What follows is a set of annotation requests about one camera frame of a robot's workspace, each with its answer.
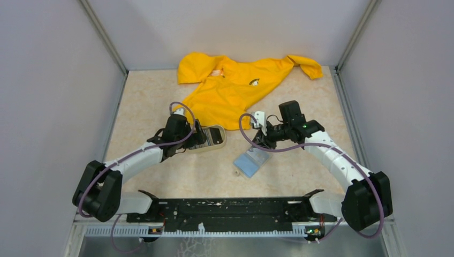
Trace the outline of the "beige card holder wallet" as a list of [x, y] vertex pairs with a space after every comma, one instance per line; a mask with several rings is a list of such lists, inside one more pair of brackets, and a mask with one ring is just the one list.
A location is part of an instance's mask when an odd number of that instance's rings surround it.
[[270, 159], [271, 154], [269, 152], [251, 146], [234, 160], [233, 165], [240, 174], [245, 175], [247, 178], [251, 178]]

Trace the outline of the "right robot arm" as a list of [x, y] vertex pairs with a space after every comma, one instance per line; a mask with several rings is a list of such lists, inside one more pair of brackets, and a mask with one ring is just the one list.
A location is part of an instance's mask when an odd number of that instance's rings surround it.
[[333, 175], [344, 192], [311, 192], [307, 202], [301, 206], [303, 217], [314, 221], [321, 214], [328, 214], [342, 218], [358, 233], [375, 223], [381, 231], [384, 219], [393, 212], [388, 176], [382, 171], [374, 173], [357, 163], [333, 141], [319, 122], [305, 118], [297, 101], [280, 104], [279, 111], [282, 119], [276, 125], [268, 121], [263, 111], [251, 114], [250, 125], [257, 130], [252, 145], [278, 153], [278, 142], [294, 142], [294, 148], [313, 155]]

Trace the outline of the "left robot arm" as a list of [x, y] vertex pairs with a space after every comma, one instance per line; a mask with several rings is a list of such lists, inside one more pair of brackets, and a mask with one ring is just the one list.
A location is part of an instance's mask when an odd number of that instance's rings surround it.
[[72, 198], [78, 213], [106, 222], [116, 215], [140, 214], [146, 221], [159, 218], [161, 208], [145, 191], [124, 193], [122, 185], [147, 168], [162, 163], [180, 149], [206, 141], [198, 119], [190, 125], [184, 115], [172, 114], [164, 128], [137, 150], [112, 161], [89, 162]]

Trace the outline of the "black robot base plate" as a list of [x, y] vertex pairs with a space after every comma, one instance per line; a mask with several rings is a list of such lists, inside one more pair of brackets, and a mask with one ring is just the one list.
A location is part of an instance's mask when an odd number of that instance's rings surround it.
[[338, 219], [317, 214], [309, 195], [261, 198], [162, 198], [145, 214], [128, 214], [129, 223], [162, 223], [162, 236], [284, 236], [322, 239], [325, 222]]

